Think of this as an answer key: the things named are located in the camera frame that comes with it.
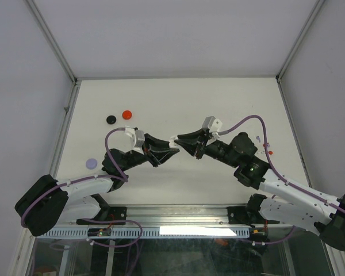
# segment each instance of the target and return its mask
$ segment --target white table surface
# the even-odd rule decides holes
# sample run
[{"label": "white table surface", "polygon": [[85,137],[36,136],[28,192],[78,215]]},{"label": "white table surface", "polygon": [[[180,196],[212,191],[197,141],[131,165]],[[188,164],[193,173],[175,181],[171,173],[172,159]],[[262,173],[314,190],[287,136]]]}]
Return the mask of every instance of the white table surface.
[{"label": "white table surface", "polygon": [[[132,119],[122,118],[124,110],[132,111]],[[104,138],[111,129],[129,125],[168,140],[172,135],[200,129],[207,116],[219,118],[225,130],[251,114],[262,116],[266,123],[274,153],[271,158],[277,169],[307,185],[274,78],[84,80],[57,179],[77,178],[101,169],[106,152]],[[106,123],[109,115],[117,117],[114,125]],[[263,151],[258,120],[249,120],[223,136],[222,141],[229,143],[239,132],[247,132],[259,152]],[[109,146],[126,152],[131,149],[131,142],[117,132],[110,136]],[[264,154],[257,156],[265,159]],[[96,169],[86,168],[89,158],[97,159]],[[144,163],[128,170],[129,182],[102,196],[110,204],[246,203],[252,193],[260,191],[240,184],[233,177],[234,170],[208,156],[196,160],[182,150],[158,168]]]}]

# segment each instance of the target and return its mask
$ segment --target red object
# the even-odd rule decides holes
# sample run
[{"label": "red object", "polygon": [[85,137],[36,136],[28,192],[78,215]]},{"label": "red object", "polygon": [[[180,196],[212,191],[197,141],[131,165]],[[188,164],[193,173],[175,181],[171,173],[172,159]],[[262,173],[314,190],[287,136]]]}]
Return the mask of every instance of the red object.
[{"label": "red object", "polygon": [[124,112],[122,113],[122,117],[123,117],[124,119],[126,119],[126,120],[132,118],[132,116],[133,116],[133,114],[132,114],[132,112],[129,111],[129,110],[126,110],[126,111],[124,111]]},{"label": "red object", "polygon": [[221,246],[227,246],[229,243],[224,239],[215,239],[215,242]]},{"label": "red object", "polygon": [[[113,215],[113,214],[110,214],[110,215],[109,215],[109,217],[111,217],[113,220],[115,220],[115,218],[114,218],[114,215]],[[111,223],[109,224],[109,226],[108,226],[106,229],[110,228],[110,227],[111,227],[111,225],[113,225],[113,222],[112,222],[112,221],[111,221]]]}]

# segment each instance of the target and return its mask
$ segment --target cable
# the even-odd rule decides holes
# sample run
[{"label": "cable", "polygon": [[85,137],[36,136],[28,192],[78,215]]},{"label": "cable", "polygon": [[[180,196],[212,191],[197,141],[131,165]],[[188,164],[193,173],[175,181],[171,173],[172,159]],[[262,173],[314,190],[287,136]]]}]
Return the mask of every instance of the cable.
[{"label": "cable", "polygon": [[124,182],[128,182],[128,177],[126,174],[124,174],[124,172],[122,171],[122,169],[120,169],[120,167],[118,166],[118,164],[116,163],[114,157],[111,155],[111,152],[110,152],[110,149],[109,149],[109,143],[108,143],[108,140],[109,140],[109,137],[112,133],[114,132],[117,132],[117,131],[124,131],[125,128],[116,128],[116,129],[113,129],[112,131],[110,131],[106,137],[105,137],[105,148],[106,148],[106,153],[108,154],[108,157],[110,158],[111,162],[113,163],[113,165],[115,166],[115,168],[117,169],[117,171],[120,173],[120,175],[122,176],[122,180]]},{"label": "cable", "polygon": [[[270,154],[269,154],[269,151],[268,151],[268,148],[267,148],[267,132],[266,132],[266,125],[265,125],[265,122],[263,121],[263,119],[262,119],[260,116],[258,116],[258,115],[250,115],[250,116],[247,116],[247,117],[245,117],[244,119],[242,119],[239,123],[237,123],[236,125],[234,125],[232,128],[230,128],[230,129],[228,129],[228,130],[226,130],[226,131],[221,131],[221,132],[219,132],[218,135],[226,135],[226,134],[228,134],[228,133],[234,131],[234,130],[237,129],[239,126],[241,126],[244,122],[246,122],[246,121],[248,121],[249,119],[252,119],[252,118],[257,118],[257,119],[260,121],[260,123],[262,124],[263,137],[264,137],[264,148],[265,148],[264,150],[265,150],[265,153],[266,153],[266,158],[267,158],[267,161],[268,161],[269,164],[270,164],[271,169],[272,169],[273,172],[275,173],[275,175],[276,175],[279,179],[281,179],[283,182],[288,183],[288,185],[289,185],[290,187],[293,187],[294,189],[297,189],[297,190],[299,190],[299,191],[301,191],[301,192],[303,192],[303,193],[305,193],[305,194],[307,194],[307,195],[309,195],[309,196],[311,196],[311,197],[313,197],[313,198],[315,198],[315,199],[317,199],[317,200],[319,200],[319,201],[321,201],[321,202],[323,202],[323,203],[325,203],[325,204],[328,204],[328,203],[327,203],[327,200],[325,200],[324,198],[322,198],[322,197],[320,197],[320,196],[318,196],[318,195],[312,193],[311,191],[307,191],[307,190],[303,189],[302,187],[299,187],[299,186],[297,186],[297,185],[295,185],[295,184],[293,184],[293,183],[291,183],[291,182],[288,182],[288,180],[285,179],[285,178],[276,170],[276,168],[275,168],[274,165],[272,164],[272,161],[271,161],[271,159],[270,159]],[[345,210],[342,209],[341,207],[338,207],[338,206],[336,206],[336,205],[333,204],[333,203],[330,203],[329,206],[331,206],[331,207],[335,208],[336,210],[338,210],[338,211],[342,212],[343,214],[345,214]]]},{"label": "cable", "polygon": [[[99,223],[99,224],[109,224],[109,223],[111,223],[111,221],[98,221],[98,220],[91,220],[89,218],[83,218],[82,220],[88,221],[89,223]],[[113,224],[114,223],[133,223],[133,224],[136,224],[139,227],[139,229],[140,229],[140,233],[139,233],[138,237],[134,241],[132,241],[131,243],[122,244],[120,246],[108,246],[106,244],[98,243],[97,241],[94,241],[94,240],[88,238],[87,240],[91,241],[91,245],[97,244],[98,246],[103,246],[103,247],[107,247],[107,248],[128,247],[128,246],[131,246],[131,245],[135,244],[136,242],[138,242],[139,239],[142,237],[143,227],[137,221],[134,221],[134,220],[113,220],[112,223]]]},{"label": "cable", "polygon": [[261,241],[253,241],[253,240],[246,240],[246,239],[240,239],[242,242],[246,242],[246,243],[252,243],[252,244],[256,244],[257,246],[265,246],[265,245],[271,245],[271,244],[277,244],[277,243],[282,243],[287,239],[290,239],[291,236],[293,236],[294,232],[296,230],[296,227],[293,226],[292,230],[282,239],[276,240],[276,241],[269,241],[268,243],[265,242],[261,242]]},{"label": "cable", "polygon": [[136,245],[137,245],[137,255],[136,255],[135,261],[133,262],[133,265],[132,265],[131,269],[128,271],[128,273],[127,273],[126,276],[130,276],[130,275],[133,273],[133,270],[134,270],[134,268],[135,268],[136,265],[137,265],[138,259],[139,259],[139,257],[140,257],[141,252],[142,252],[143,241],[142,241],[142,243],[141,243],[141,245],[140,245],[140,249],[139,249],[139,246],[138,246],[137,243],[136,243]]},{"label": "cable", "polygon": [[268,220],[265,220],[265,221],[264,221],[264,227],[263,227],[263,230],[264,230],[265,232],[267,232],[267,226],[268,226],[268,224],[269,224],[269,221],[268,221]]},{"label": "cable", "polygon": [[[139,253],[139,245],[138,245],[138,243],[136,243],[135,244],[136,245],[136,247],[137,247],[137,254],[136,254],[136,258],[137,258],[137,256],[138,256],[138,253]],[[129,267],[129,258],[130,258],[130,256],[131,256],[131,249],[132,249],[132,246],[129,246],[129,248],[128,248],[128,256],[127,256],[127,258],[126,258],[126,266],[125,266],[125,276],[128,276],[130,273],[131,273],[131,270],[133,269],[133,266],[135,265],[135,261],[132,263],[132,265],[131,265],[131,269],[129,269],[129,271],[128,271],[128,267]]]},{"label": "cable", "polygon": [[[114,158],[112,157],[111,153],[110,153],[110,150],[109,150],[109,145],[108,145],[108,139],[110,137],[110,135],[114,132],[117,132],[117,131],[123,131],[125,130],[125,128],[116,128],[116,129],[113,129],[112,131],[110,131],[106,137],[105,137],[105,147],[106,147],[106,152],[111,160],[111,162],[114,164],[115,168],[118,170],[118,172],[121,174],[122,178],[121,177],[117,177],[115,175],[99,175],[97,177],[101,177],[101,178],[116,178],[116,179],[119,179],[121,181],[124,181],[124,182],[127,182],[128,181],[128,178],[127,176],[123,173],[123,171],[120,169],[120,167],[118,166],[118,164],[116,163],[116,161],[114,160]],[[67,186],[67,185],[72,185],[72,184],[76,184],[76,183],[79,183],[79,182],[82,182],[82,181],[85,181],[85,180],[89,180],[89,179],[93,179],[95,178],[95,176],[91,176],[91,177],[83,177],[83,178],[79,178],[79,179],[76,179],[76,180],[73,180],[73,181],[70,181],[70,184],[67,184],[67,183],[62,183],[62,184],[58,184],[57,186],[49,189],[48,191],[46,191],[45,193],[43,193],[41,196],[39,196],[39,198],[37,198],[35,201],[32,202],[32,204],[30,204],[28,206],[28,208],[26,209],[26,211],[23,213],[22,215],[22,218],[21,218],[21,225],[22,227],[24,228],[27,228],[27,226],[25,225],[25,218],[26,216],[28,215],[28,213],[33,209],[33,207],[39,203],[44,197],[46,197],[48,194],[51,194],[53,191],[55,191],[56,189],[59,189],[61,187],[64,187],[64,186]]]},{"label": "cable", "polygon": [[[98,177],[98,178],[117,178],[117,179],[120,179],[120,180],[123,181],[122,178],[116,177],[115,175],[108,175],[108,174],[106,174],[106,175],[98,175],[97,177]],[[85,181],[85,180],[89,180],[89,179],[95,179],[95,176],[92,175],[92,176],[90,176],[90,177],[79,178],[79,179],[70,181],[70,184],[71,184],[71,185],[72,185],[72,184],[76,184],[76,183],[79,183],[79,182],[82,182],[82,181]],[[56,189],[59,189],[59,188],[64,187],[64,186],[67,186],[67,184],[66,184],[66,183],[58,184],[57,186],[55,186],[55,187],[49,189],[48,191],[46,191],[45,193],[43,193],[43,194],[42,194],[41,196],[39,196],[35,201],[33,201],[32,204],[30,204],[30,205],[28,206],[28,208],[26,209],[26,211],[25,211],[25,212],[23,213],[23,215],[22,215],[22,218],[21,218],[21,225],[22,225],[22,227],[27,228],[27,226],[25,225],[25,222],[24,222],[24,221],[25,221],[25,218],[26,218],[26,216],[28,215],[28,213],[33,209],[33,207],[34,207],[37,203],[39,203],[39,202],[40,202],[43,198],[45,198],[48,194],[51,194],[51,193],[52,193],[53,191],[55,191]]]},{"label": "cable", "polygon": [[[111,217],[113,220],[115,220],[115,217],[113,214],[111,214],[109,217]],[[109,229],[111,227],[111,225],[113,225],[113,220],[111,221],[111,223],[109,224],[109,226],[107,226],[105,229]]]}]

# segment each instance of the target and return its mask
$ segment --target black bottle cap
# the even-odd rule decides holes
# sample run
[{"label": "black bottle cap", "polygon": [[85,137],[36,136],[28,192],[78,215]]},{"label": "black bottle cap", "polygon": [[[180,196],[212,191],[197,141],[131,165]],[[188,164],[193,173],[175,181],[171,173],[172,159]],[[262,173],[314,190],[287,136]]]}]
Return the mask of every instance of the black bottle cap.
[{"label": "black bottle cap", "polygon": [[108,122],[109,125],[113,125],[116,123],[116,117],[114,115],[110,115],[106,118],[106,122]]}]

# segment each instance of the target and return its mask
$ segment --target black bracket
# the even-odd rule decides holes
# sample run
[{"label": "black bracket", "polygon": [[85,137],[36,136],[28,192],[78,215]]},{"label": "black bracket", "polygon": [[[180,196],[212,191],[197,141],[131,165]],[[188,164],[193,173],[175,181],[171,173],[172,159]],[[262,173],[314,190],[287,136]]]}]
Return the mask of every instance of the black bracket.
[{"label": "black bracket", "polygon": [[[227,207],[229,224],[245,224],[252,228],[255,227],[254,224],[265,224],[266,220],[259,214],[260,207],[256,206],[262,202],[262,197],[266,198],[254,194],[247,205]],[[267,224],[279,224],[279,221],[268,220]]]},{"label": "black bracket", "polygon": [[[345,210],[345,195],[338,200],[339,207]],[[315,227],[320,232],[320,239],[335,249],[345,251],[345,214],[337,210],[331,214],[332,219],[327,225],[316,222]]]},{"label": "black bracket", "polygon": [[[127,218],[127,207],[125,206],[110,206],[99,194],[94,194],[92,197],[97,200],[101,210],[93,218],[97,221],[112,221],[112,220],[126,220]],[[86,220],[76,220],[78,225],[92,225],[99,223],[90,223]]]},{"label": "black bracket", "polygon": [[[42,194],[56,187],[57,182],[51,175],[43,175],[16,203],[17,213],[22,217],[27,208]],[[31,234],[37,237],[51,230],[62,214],[67,201],[68,193],[56,189],[36,204],[24,221]]]}]

